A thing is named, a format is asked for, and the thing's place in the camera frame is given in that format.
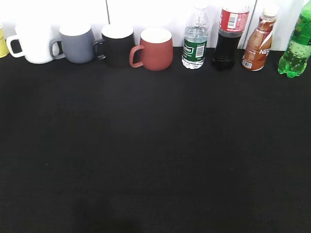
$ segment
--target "barcode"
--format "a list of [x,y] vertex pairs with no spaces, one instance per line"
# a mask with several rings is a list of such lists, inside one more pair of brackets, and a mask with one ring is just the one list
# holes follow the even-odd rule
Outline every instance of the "barcode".
[[249,69],[252,68],[252,64],[245,61],[245,60],[243,60],[243,66],[245,66],[246,68],[249,68]]
[[203,57],[204,55],[204,45],[203,46],[198,46],[196,48],[196,54],[195,54],[195,58],[198,58],[198,57]]
[[238,16],[238,14],[230,14],[228,28],[235,29],[235,27],[237,26]]

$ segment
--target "mug handle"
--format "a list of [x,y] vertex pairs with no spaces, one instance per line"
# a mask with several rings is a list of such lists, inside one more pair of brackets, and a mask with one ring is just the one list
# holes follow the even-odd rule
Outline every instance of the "mug handle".
[[8,38],[6,38],[6,45],[8,46],[9,52],[13,57],[22,57],[25,56],[25,52],[18,52],[18,53],[14,53],[12,50],[12,46],[11,43],[13,40],[19,40],[18,35],[13,35],[13,36],[9,36]]
[[62,39],[53,39],[50,41],[50,55],[53,59],[58,60],[58,59],[62,59],[65,57],[64,53],[59,54],[59,55],[54,55],[53,54],[53,44],[57,43],[57,42],[62,42]]
[[142,50],[142,49],[144,49],[143,45],[136,45],[135,47],[132,47],[131,52],[130,52],[130,66],[131,67],[138,68],[138,67],[143,66],[142,62],[137,62],[137,63],[133,62],[135,52],[138,50]]
[[[103,43],[104,41],[105,41],[105,40],[104,40],[103,38],[98,39],[98,40],[94,40],[94,42],[93,42],[93,48],[94,48],[94,53],[95,53],[95,54],[96,54],[96,46],[97,46],[98,44]],[[101,60],[101,59],[104,59],[106,56],[102,54],[102,55],[99,55],[99,56],[96,55],[96,57],[97,57],[97,59]]]

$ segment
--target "white mug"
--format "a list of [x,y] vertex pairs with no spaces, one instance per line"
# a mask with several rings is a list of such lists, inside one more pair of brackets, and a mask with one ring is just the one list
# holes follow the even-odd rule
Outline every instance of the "white mug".
[[[18,24],[15,27],[16,35],[6,39],[9,52],[13,57],[25,56],[26,60],[34,64],[43,64],[53,60],[50,55],[50,41],[53,39],[53,32],[47,24]],[[18,40],[22,52],[14,53],[11,42]],[[53,52],[58,54],[57,46]]]

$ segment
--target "yellow mug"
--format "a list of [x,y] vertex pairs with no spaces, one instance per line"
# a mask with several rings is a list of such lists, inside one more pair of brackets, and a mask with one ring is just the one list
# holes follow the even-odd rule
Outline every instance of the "yellow mug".
[[2,24],[0,23],[0,58],[5,57],[8,55],[9,50],[8,47],[6,46],[6,42],[4,39],[4,32],[2,30]]

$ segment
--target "mug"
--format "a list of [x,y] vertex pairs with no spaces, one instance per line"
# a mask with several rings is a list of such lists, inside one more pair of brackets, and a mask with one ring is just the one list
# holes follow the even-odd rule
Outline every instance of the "mug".
[[[43,64],[52,61],[49,51],[49,42],[53,39],[52,29],[47,24],[18,24],[15,27],[16,35],[6,39],[9,52],[13,57],[25,56],[26,60],[34,64]],[[14,53],[11,42],[18,40],[22,49]]]
[[[140,52],[140,62],[134,63],[136,51]],[[163,28],[148,28],[140,34],[140,45],[130,52],[130,65],[133,68],[144,66],[148,70],[159,71],[168,68],[173,61],[172,34]]]
[[98,59],[105,59],[111,67],[128,67],[128,56],[135,46],[134,30],[131,26],[108,24],[102,28],[102,39],[94,41],[94,49],[103,43],[104,55]]
[[[59,29],[60,38],[50,41],[50,54],[53,59],[66,57],[72,63],[90,62],[95,57],[93,51],[94,34],[89,24],[68,24]],[[54,55],[53,44],[60,42],[63,53]]]
[[2,30],[2,24],[0,23],[0,58],[5,57],[9,54],[8,47],[4,39],[4,32]]

